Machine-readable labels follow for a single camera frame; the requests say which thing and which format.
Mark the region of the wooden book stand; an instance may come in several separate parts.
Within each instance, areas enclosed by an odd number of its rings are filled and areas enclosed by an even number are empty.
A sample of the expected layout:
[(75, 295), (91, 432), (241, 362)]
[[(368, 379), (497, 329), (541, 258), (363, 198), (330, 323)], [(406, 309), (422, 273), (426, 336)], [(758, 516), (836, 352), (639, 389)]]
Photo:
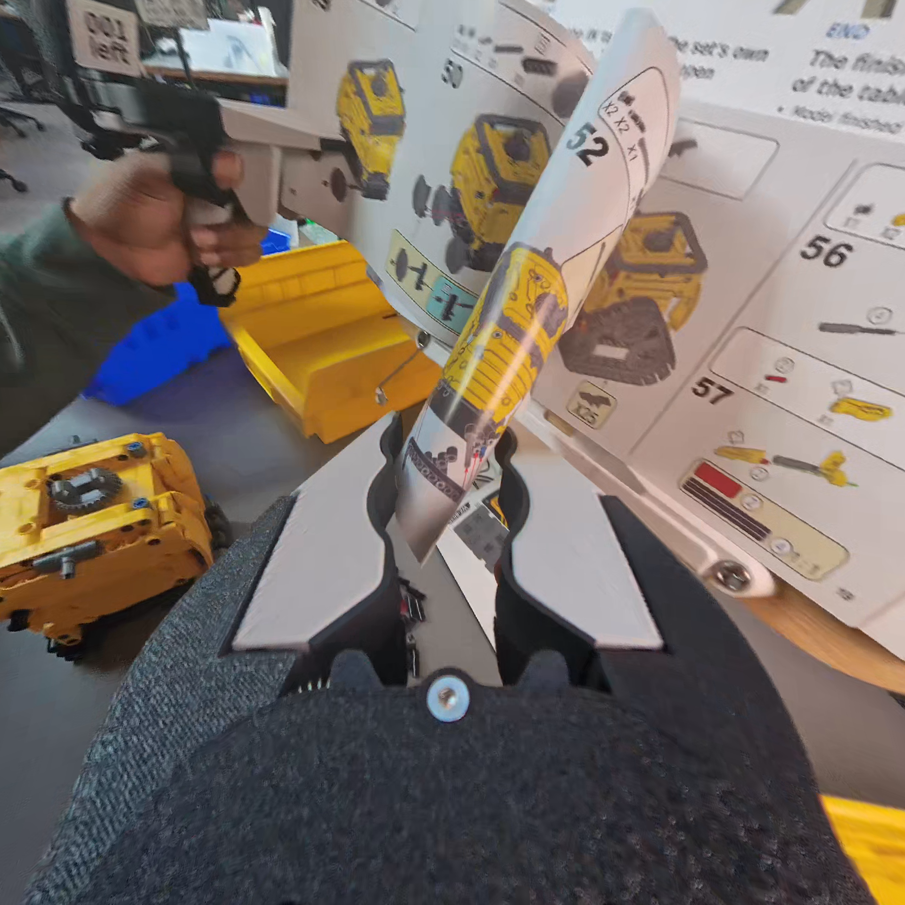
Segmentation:
[(529, 401), (520, 408), (515, 424), (605, 495), (617, 497), (711, 590), (740, 601), (753, 616), (817, 661), (903, 696), (901, 659), (830, 615), (698, 517), (668, 502), (622, 461), (580, 439), (561, 418)]

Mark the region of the yellow plastic bin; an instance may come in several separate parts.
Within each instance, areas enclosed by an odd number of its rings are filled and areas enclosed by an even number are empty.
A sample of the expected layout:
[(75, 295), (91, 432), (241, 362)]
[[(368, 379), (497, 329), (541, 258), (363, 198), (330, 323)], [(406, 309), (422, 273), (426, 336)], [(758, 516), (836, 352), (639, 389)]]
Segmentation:
[(843, 851), (879, 904), (904, 903), (904, 811), (820, 796)]
[(302, 435), (333, 443), (434, 390), (440, 366), (416, 347), (349, 243), (268, 255), (239, 275), (221, 322)]

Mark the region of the small black red lego pieces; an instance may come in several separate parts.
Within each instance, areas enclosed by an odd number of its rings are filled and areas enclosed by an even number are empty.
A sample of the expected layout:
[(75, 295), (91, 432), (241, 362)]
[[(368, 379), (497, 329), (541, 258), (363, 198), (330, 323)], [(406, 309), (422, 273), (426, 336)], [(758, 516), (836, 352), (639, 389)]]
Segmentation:
[(421, 676), (421, 658), (414, 635), (415, 628), (425, 621), (425, 594), (408, 579), (399, 578), (401, 604), (400, 616), (403, 623), (404, 648), (408, 674), (413, 679)]

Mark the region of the yellow grey sticker sheet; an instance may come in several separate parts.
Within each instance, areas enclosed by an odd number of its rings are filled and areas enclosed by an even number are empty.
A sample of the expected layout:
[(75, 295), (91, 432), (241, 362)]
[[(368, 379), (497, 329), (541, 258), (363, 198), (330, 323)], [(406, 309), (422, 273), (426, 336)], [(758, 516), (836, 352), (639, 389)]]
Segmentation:
[(473, 497), (462, 504), (450, 523), (454, 534), (484, 567), (494, 573), (509, 535), (499, 491)]

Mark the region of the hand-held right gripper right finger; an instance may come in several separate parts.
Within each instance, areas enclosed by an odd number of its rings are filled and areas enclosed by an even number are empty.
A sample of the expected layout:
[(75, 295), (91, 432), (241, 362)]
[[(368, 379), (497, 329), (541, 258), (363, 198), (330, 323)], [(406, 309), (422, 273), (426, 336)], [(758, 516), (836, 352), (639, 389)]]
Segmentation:
[(593, 649), (662, 650), (600, 489), (521, 425), (495, 454), (512, 588)]

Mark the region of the person's left forearm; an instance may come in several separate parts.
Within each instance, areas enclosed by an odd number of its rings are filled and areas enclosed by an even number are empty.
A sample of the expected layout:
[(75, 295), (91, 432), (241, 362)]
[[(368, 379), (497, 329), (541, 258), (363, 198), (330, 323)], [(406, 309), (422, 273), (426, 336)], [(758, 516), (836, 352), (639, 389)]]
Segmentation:
[(28, 441), (92, 382), (115, 345), (175, 300), (103, 260), (70, 219), (71, 198), (2, 235), (1, 454)]

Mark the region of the white task instruction sheet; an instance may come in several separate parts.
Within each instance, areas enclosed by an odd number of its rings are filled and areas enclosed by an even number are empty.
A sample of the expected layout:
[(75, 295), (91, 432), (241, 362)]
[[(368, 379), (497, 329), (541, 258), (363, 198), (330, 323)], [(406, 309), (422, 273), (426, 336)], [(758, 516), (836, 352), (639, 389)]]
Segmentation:
[(902, 1), (535, 2), (595, 57), (625, 11), (673, 42), (683, 97), (902, 143)]

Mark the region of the lego instruction booklet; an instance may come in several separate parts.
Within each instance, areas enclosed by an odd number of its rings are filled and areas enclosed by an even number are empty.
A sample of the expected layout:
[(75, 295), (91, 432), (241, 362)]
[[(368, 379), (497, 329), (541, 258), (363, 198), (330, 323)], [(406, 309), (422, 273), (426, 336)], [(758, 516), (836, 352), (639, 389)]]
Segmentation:
[(682, 83), (639, 205), (534, 402), (903, 658), (903, 142)]

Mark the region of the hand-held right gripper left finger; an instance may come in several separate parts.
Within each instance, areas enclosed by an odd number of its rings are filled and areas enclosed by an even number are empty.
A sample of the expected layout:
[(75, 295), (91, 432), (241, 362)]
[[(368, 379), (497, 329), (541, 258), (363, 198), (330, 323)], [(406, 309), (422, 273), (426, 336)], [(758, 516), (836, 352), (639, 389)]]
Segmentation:
[(399, 617), (387, 527), (397, 500), (400, 413), (389, 413), (293, 493), (232, 650), (375, 645)]

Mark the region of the blue plastic bin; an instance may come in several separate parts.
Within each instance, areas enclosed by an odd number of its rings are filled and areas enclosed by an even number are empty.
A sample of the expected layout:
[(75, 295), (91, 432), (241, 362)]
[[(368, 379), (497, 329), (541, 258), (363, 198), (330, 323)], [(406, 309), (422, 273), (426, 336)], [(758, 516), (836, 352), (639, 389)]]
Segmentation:
[(201, 304), (189, 283), (177, 283), (175, 300), (130, 330), (110, 351), (82, 397), (126, 405), (231, 344), (218, 309)]

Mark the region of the yellow lego model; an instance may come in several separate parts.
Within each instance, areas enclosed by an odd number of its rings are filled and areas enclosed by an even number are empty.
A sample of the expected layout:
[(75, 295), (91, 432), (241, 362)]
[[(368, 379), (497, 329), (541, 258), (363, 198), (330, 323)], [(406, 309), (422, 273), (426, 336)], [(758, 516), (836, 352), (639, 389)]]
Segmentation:
[(233, 540), (162, 433), (75, 443), (1, 470), (1, 618), (66, 662), (117, 617), (187, 591)]

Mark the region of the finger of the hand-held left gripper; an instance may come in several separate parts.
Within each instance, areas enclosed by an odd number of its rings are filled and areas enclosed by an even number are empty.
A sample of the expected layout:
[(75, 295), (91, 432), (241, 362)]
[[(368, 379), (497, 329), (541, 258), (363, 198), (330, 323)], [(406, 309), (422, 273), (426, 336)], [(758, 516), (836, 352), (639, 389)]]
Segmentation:
[(227, 146), (277, 148), (299, 152), (341, 152), (341, 139), (311, 130), (297, 110), (221, 99), (221, 123)]

